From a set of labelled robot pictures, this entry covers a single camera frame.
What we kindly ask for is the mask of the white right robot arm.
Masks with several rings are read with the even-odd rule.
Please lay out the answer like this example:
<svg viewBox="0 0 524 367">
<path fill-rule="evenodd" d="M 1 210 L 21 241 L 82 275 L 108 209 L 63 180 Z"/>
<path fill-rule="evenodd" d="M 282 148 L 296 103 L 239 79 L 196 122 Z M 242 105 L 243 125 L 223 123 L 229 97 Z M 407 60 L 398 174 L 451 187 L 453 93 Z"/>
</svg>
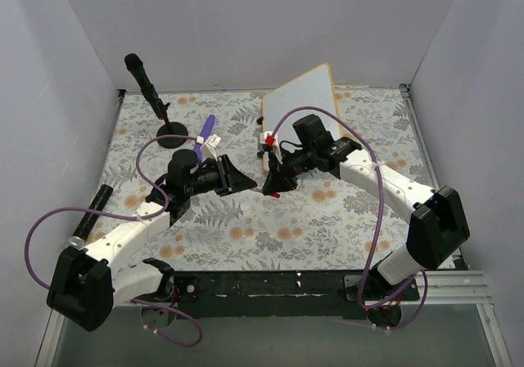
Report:
<svg viewBox="0 0 524 367">
<path fill-rule="evenodd" d="M 275 133 L 260 135 L 259 147 L 267 153 L 269 167 L 264 195 L 292 191 L 298 175 L 320 170 L 372 194 L 409 226 L 405 244 L 370 270 L 368 283 L 376 297 L 393 297 L 405 279 L 420 270 L 439 268 L 469 239 L 468 222 L 455 189 L 434 189 L 379 165 L 355 140 L 335 139 L 317 115 L 300 118 L 293 128 L 300 141 L 294 152 L 281 149 Z"/>
</svg>

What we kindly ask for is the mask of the yellow framed whiteboard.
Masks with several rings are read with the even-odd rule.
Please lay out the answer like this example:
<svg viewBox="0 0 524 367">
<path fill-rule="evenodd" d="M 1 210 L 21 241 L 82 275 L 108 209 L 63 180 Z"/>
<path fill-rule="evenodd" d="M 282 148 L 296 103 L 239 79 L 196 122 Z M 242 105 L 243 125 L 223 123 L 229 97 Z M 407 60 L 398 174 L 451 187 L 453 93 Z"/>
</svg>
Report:
<svg viewBox="0 0 524 367">
<path fill-rule="evenodd" d="M 341 125 L 330 117 L 331 114 L 338 116 L 339 108 L 328 63 L 323 63 L 266 93 L 262 98 L 261 109 L 261 138 L 265 138 L 285 118 L 278 127 L 277 140 L 298 143 L 300 140 L 292 124 L 309 114 L 318 116 L 334 139 L 339 139 L 343 133 Z"/>
</svg>

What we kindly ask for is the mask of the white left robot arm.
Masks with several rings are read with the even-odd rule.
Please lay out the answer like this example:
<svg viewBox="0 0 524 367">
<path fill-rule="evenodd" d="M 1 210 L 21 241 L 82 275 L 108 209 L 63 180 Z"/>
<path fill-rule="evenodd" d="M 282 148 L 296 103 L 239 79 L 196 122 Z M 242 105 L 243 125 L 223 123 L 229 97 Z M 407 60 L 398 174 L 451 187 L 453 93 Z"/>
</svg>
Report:
<svg viewBox="0 0 524 367">
<path fill-rule="evenodd" d="M 177 222 L 191 197 L 208 192 L 223 197 L 256 185 L 226 155 L 199 161 L 191 150 L 176 151 L 132 220 L 80 250 L 67 247 L 59 255 L 47 306 L 91 332 L 114 307 L 134 298 L 168 301 L 176 288 L 174 269 L 155 258 L 128 268 L 130 258 Z"/>
</svg>

